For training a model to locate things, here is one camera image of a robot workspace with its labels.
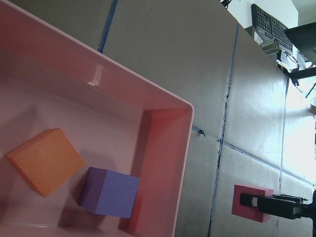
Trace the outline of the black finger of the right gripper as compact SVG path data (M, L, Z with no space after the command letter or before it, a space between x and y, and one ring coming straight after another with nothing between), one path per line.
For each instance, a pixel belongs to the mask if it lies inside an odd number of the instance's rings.
M253 197L253 206L266 214L287 219L301 218L302 200L289 195L272 195L271 197Z

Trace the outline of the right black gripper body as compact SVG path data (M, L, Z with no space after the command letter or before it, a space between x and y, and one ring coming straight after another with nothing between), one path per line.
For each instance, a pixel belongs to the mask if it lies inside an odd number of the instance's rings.
M316 219L316 190L313 192L312 202L311 203L304 203L307 201L307 198L301 197L303 202L301 207L301 217L310 218L312 220Z

